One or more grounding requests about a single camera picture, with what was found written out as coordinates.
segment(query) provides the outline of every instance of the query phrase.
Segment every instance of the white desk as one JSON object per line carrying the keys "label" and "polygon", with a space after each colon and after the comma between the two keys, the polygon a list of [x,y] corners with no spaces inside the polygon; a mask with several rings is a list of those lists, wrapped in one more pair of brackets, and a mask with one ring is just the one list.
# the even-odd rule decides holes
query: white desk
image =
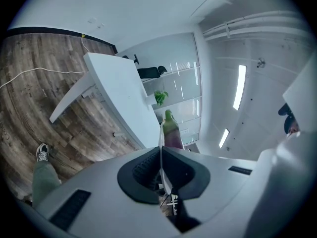
{"label": "white desk", "polygon": [[94,92],[121,132],[142,148],[158,146],[159,122],[147,97],[134,62],[115,56],[87,53],[89,72],[66,93],[53,111],[53,123],[80,95]]}

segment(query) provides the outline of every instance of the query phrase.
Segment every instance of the sneaker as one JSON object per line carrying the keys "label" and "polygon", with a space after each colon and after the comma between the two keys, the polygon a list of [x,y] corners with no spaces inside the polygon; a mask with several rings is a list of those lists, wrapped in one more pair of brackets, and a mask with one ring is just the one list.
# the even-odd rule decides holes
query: sneaker
{"label": "sneaker", "polygon": [[40,144],[36,150],[37,161],[48,161],[49,160],[49,146],[47,144]]}

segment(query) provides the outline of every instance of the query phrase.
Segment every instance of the black vent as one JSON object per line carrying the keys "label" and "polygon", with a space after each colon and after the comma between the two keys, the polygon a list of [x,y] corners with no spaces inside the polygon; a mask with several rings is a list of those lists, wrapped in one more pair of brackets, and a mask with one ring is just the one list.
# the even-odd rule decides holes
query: black vent
{"label": "black vent", "polygon": [[176,190],[189,183],[195,175],[191,166],[165,152],[163,154],[163,169]]}
{"label": "black vent", "polygon": [[90,195],[91,193],[88,191],[80,189],[75,191],[63,204],[63,206],[53,215],[53,217],[51,217],[50,222],[66,231],[78,215],[81,208],[83,208]]}
{"label": "black vent", "polygon": [[236,166],[232,166],[228,170],[233,171],[233,172],[237,172],[237,173],[241,173],[241,174],[244,174],[244,175],[248,175],[248,176],[252,172],[252,170],[250,170],[250,169],[244,169],[244,168],[240,168],[240,167],[236,167]]}
{"label": "black vent", "polygon": [[160,169],[159,154],[160,152],[153,153],[133,168],[133,178],[151,190],[154,190],[156,176]]}

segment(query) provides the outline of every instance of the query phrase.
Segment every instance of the black office chair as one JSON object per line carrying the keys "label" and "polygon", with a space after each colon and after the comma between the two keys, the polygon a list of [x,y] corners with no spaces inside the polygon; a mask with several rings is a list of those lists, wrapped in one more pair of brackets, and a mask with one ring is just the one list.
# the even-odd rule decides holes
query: black office chair
{"label": "black office chair", "polygon": [[139,60],[138,60],[137,56],[136,56],[136,55],[134,55],[134,57],[135,57],[135,59],[133,60],[133,61],[134,61],[134,63],[139,64]]}
{"label": "black office chair", "polygon": [[167,69],[165,69],[164,66],[159,66],[158,67],[158,72],[159,72],[160,75],[162,75],[164,72],[167,72]]}
{"label": "black office chair", "polygon": [[138,69],[138,73],[141,79],[143,78],[159,78],[164,72],[167,72],[164,66],[150,67]]}
{"label": "black office chair", "polygon": [[150,67],[150,68],[142,68],[138,69],[138,73],[141,79],[143,78],[159,78],[159,70],[157,67]]}

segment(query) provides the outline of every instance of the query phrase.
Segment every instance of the ceiling pipe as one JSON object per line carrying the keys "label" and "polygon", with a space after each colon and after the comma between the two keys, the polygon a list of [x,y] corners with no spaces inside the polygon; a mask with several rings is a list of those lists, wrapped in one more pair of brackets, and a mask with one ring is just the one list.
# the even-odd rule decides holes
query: ceiling pipe
{"label": "ceiling pipe", "polygon": [[[292,34],[292,35],[298,35],[304,38],[313,38],[313,35],[310,34],[309,32],[299,30],[297,28],[281,27],[281,26],[257,26],[257,27],[242,28],[237,30],[231,30],[230,35],[232,36],[235,34],[258,33],[258,32]],[[214,40],[224,36],[227,36],[226,32],[209,36],[205,38],[205,40],[210,41],[210,40]]]}
{"label": "ceiling pipe", "polygon": [[[244,19],[251,19],[251,18],[256,18],[256,17],[262,17],[262,16],[280,16],[280,15],[284,15],[284,16],[289,16],[289,17],[300,17],[300,14],[293,12],[293,11],[288,11],[288,10],[276,10],[276,11],[267,11],[267,12],[261,12],[261,13],[256,13],[256,14],[251,14],[245,17],[241,17],[241,18],[236,18],[233,20],[230,20],[227,22],[227,24],[231,24],[231,23],[235,23],[235,22],[239,22],[242,21]],[[215,26],[211,29],[206,30],[205,32],[203,32],[204,35],[209,34],[209,31],[212,31],[214,29],[217,29],[219,27],[223,27],[225,26],[225,24],[220,24],[218,26]]]}
{"label": "ceiling pipe", "polygon": [[214,32],[220,31],[220,30],[225,30],[226,26],[228,26],[229,28],[233,28],[233,27],[238,27],[238,26],[243,26],[243,25],[247,25],[247,24],[256,24],[256,23],[288,23],[288,24],[302,24],[304,25],[305,22],[299,18],[291,18],[291,17],[278,17],[278,16],[269,16],[269,17],[259,17],[259,18],[251,18],[251,19],[245,19],[245,20],[241,20],[238,22],[234,22],[234,23],[227,23],[224,24],[223,26],[220,26],[216,29],[210,30],[207,34],[204,35],[209,35],[212,34]]}

